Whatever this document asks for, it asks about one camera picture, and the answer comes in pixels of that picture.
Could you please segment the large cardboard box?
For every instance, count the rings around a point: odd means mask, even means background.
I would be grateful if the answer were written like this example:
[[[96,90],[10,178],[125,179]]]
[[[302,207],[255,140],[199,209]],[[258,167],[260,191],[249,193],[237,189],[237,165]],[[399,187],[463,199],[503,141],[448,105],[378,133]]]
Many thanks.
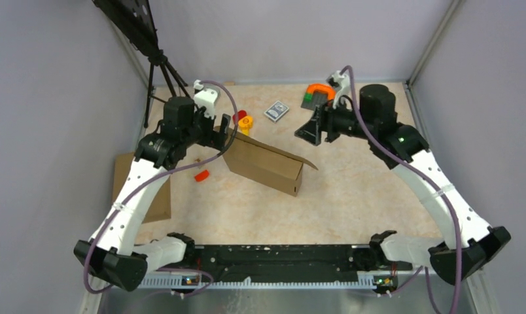
[[[318,169],[306,158],[241,132],[222,157],[231,172],[294,197],[301,189],[304,166]]]

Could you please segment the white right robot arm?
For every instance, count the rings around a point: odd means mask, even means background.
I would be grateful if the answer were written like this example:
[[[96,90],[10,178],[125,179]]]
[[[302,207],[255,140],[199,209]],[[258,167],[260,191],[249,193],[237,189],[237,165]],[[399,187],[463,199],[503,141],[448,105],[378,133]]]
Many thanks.
[[[510,241],[509,231],[481,218],[444,175],[429,144],[413,127],[398,121],[396,97],[382,84],[364,86],[359,111],[351,99],[316,106],[295,136],[320,145],[338,137],[367,140],[372,153],[402,179],[440,229],[439,238],[406,236],[394,230],[374,234],[369,242],[373,267],[386,270],[394,262],[431,268],[455,285],[490,262]]]

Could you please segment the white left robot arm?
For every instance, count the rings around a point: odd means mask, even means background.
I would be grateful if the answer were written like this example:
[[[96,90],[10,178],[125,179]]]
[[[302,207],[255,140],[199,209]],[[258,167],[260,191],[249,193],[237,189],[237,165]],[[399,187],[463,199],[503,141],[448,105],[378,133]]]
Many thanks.
[[[135,238],[157,193],[169,177],[185,168],[179,162],[192,145],[224,153],[232,142],[228,137],[231,117],[222,115],[215,125],[215,97],[172,97],[164,105],[163,118],[155,131],[138,143],[124,185],[108,215],[88,240],[79,240],[73,250],[84,270],[82,280],[89,293],[90,277],[108,287],[135,290],[144,277],[168,264],[188,270],[195,263],[193,240],[171,233],[163,239],[136,245]]]

